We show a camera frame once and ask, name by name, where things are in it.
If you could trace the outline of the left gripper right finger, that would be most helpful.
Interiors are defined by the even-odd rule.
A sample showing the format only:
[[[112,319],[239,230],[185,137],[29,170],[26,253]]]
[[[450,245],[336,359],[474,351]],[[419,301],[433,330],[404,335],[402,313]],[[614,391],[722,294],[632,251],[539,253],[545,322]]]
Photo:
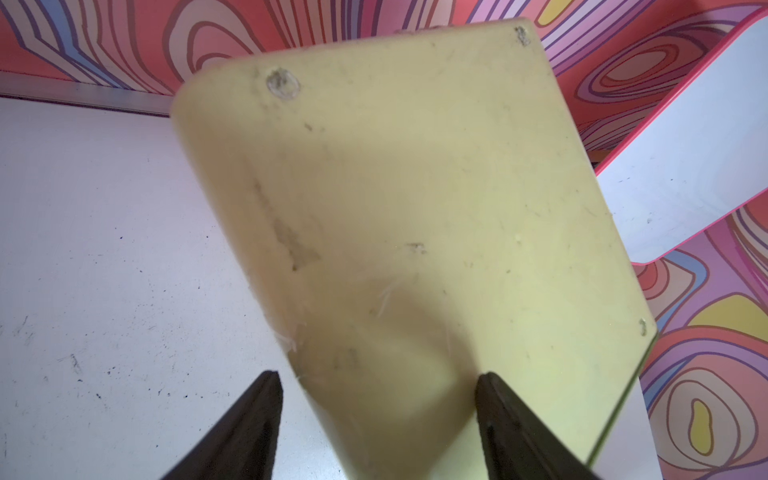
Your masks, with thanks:
[[[597,476],[494,372],[479,376],[475,406],[491,480],[589,480]]]

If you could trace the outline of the yellow green drawer cabinet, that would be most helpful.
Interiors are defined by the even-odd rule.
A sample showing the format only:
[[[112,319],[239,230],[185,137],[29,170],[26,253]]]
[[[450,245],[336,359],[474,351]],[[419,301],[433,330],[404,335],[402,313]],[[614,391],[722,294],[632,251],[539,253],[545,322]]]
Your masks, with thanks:
[[[170,118],[347,478],[483,478],[486,372],[594,464],[656,326],[530,20],[223,60]]]

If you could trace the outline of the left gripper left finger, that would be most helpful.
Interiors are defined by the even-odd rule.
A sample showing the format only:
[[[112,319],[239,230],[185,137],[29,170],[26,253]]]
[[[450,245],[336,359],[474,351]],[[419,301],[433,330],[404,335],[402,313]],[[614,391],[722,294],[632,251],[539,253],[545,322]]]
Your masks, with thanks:
[[[266,370],[165,477],[270,480],[282,408],[279,373]]]

